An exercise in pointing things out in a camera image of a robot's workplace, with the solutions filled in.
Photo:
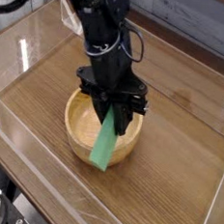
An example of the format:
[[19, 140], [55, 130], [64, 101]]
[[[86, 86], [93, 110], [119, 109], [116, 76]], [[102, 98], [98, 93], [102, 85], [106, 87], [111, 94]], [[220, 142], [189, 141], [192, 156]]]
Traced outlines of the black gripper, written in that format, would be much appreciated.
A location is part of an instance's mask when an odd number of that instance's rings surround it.
[[85, 41], [84, 47], [91, 64], [77, 69], [80, 89], [91, 97], [101, 124], [109, 107], [113, 108], [116, 134], [125, 135], [133, 114], [146, 113], [147, 85], [133, 72], [120, 44], [103, 47]]

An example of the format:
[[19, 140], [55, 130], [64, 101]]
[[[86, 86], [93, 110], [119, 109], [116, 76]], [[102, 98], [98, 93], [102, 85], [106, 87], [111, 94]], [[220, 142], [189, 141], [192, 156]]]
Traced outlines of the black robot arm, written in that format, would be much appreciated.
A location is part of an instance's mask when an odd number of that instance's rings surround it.
[[114, 113], [114, 130], [126, 133], [135, 113], [146, 113], [147, 85], [132, 70], [130, 34], [138, 30], [126, 19], [130, 0], [69, 0], [83, 31], [90, 65], [77, 70], [80, 89], [91, 97], [98, 120]]

